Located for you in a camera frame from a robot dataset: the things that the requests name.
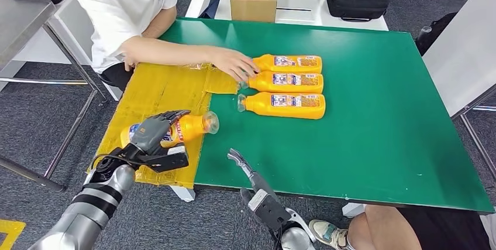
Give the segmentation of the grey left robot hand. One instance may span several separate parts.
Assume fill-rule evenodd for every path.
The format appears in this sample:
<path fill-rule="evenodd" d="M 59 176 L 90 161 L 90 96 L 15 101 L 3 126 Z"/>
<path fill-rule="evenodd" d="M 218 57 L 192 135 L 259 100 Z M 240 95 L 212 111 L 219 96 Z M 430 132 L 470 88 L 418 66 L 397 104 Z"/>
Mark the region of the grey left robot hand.
<path fill-rule="evenodd" d="M 165 137 L 172 124 L 190 112 L 186 109 L 166 111 L 144 119 L 128 133 L 129 143 L 135 145 L 143 153 L 151 155 L 161 147 L 160 141 Z"/>

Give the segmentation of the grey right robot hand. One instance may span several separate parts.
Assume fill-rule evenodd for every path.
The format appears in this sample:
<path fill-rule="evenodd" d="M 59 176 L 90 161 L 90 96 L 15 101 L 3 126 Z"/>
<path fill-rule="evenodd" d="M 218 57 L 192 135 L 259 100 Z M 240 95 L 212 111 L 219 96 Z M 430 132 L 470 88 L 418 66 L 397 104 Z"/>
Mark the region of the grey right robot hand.
<path fill-rule="evenodd" d="M 252 189 L 258 191 L 263 189 L 269 195 L 271 195 L 276 202 L 280 202 L 279 198 L 275 194 L 274 190 L 269 186 L 266 180 L 260 175 L 259 172 L 255 171 L 247 162 L 247 160 L 242 156 L 242 154 L 234 148 L 230 148 L 227 154 L 228 159 L 233 160 L 237 166 L 239 166 L 245 175 L 248 177 Z"/>

